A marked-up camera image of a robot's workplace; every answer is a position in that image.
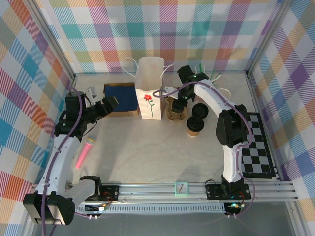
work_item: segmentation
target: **small green clock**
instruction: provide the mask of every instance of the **small green clock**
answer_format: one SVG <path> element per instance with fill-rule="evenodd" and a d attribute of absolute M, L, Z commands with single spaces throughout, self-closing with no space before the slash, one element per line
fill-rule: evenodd
<path fill-rule="evenodd" d="M 187 196 L 188 195 L 188 182 L 184 182 L 184 181 L 175 182 L 175 195 Z"/>

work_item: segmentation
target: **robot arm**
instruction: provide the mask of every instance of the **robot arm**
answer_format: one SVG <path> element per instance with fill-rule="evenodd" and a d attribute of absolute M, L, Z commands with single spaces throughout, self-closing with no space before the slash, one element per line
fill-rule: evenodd
<path fill-rule="evenodd" d="M 241 149 L 238 149 L 239 145 L 242 145 L 247 141 L 247 129 L 240 118 L 240 116 L 222 100 L 224 96 L 213 86 L 208 76 L 204 73 L 194 74 L 189 66 L 184 66 L 178 71 L 178 75 L 183 84 L 191 81 L 199 81 L 205 85 L 211 87 L 208 88 L 202 84 L 190 84 L 178 93 L 174 93 L 171 96 L 175 98 L 171 111 L 178 113 L 184 110 L 187 105 L 187 100 L 190 98 L 194 100 L 197 95 L 201 97 L 209 107 L 215 112 L 218 117 L 218 123 L 216 128 L 216 136 L 219 142 L 223 145 L 224 151 L 224 171 L 222 175 L 222 189 L 226 195 L 231 196 L 234 193 L 238 194 L 238 190 L 244 185 L 244 180 L 238 174 L 238 170 L 241 171 L 241 156 L 237 159 L 237 152 L 242 153 Z M 163 94 L 169 94 L 174 92 L 172 87 L 166 87 Z M 246 108 L 243 105 L 237 106 L 229 101 L 229 104 L 234 106 L 244 117 L 247 117 Z"/>
<path fill-rule="evenodd" d="M 102 100 L 95 102 L 95 95 L 90 88 L 87 90 L 87 94 L 80 92 L 80 96 L 82 101 L 85 101 L 85 98 L 87 98 L 90 107 L 87 107 L 84 102 L 82 103 L 82 114 L 78 125 L 63 144 L 62 148 L 58 150 L 58 147 L 63 142 L 64 138 L 74 127 L 80 110 L 79 97 L 77 94 L 71 92 L 67 94 L 65 98 L 66 110 L 61 114 L 59 122 L 55 127 L 54 148 L 43 178 L 37 185 L 35 192 L 26 194 L 23 199 L 23 205 L 34 223 L 40 224 L 42 222 L 41 202 L 44 186 L 47 185 L 45 178 L 49 169 L 48 167 L 50 167 L 56 152 L 59 153 L 54 165 L 51 167 L 46 192 L 46 224 L 70 224 L 74 217 L 75 208 L 89 196 L 100 194 L 101 192 L 101 186 L 97 179 L 92 180 L 89 179 L 89 177 L 81 178 L 75 187 L 65 191 L 66 178 L 72 158 L 87 130 L 87 124 L 96 123 L 97 120 L 104 118 L 106 115 L 114 111 L 118 102 L 114 97 L 105 97 Z"/>

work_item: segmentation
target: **checkerboard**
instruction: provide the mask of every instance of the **checkerboard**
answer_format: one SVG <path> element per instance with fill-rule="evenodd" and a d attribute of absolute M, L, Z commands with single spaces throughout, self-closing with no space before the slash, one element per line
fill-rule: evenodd
<path fill-rule="evenodd" d="M 242 172 L 249 178 L 275 177 L 274 165 L 267 144 L 260 113 L 248 113 L 252 143 L 242 150 Z"/>

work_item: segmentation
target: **plaid wall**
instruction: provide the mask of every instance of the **plaid wall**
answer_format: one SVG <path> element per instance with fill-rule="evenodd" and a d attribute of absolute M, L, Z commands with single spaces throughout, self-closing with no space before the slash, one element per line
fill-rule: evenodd
<path fill-rule="evenodd" d="M 285 179 L 315 235 L 315 0 L 295 0 L 252 82 Z"/>
<path fill-rule="evenodd" d="M 15 236 L 69 78 L 22 0 L 0 2 L 0 236 Z"/>
<path fill-rule="evenodd" d="M 159 56 L 169 71 L 199 63 L 243 71 L 282 0 L 37 0 L 73 70 L 135 71 Z"/>

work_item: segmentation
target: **black lid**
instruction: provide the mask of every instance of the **black lid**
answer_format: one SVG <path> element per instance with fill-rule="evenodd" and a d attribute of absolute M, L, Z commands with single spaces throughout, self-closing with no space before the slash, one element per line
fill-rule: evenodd
<path fill-rule="evenodd" d="M 200 132 L 205 126 L 203 120 L 195 116 L 189 117 L 186 125 L 187 128 L 192 132 Z"/>
<path fill-rule="evenodd" d="M 209 109 L 206 104 L 198 103 L 194 105 L 191 113 L 193 116 L 199 117 L 200 119 L 204 119 L 207 117 Z"/>

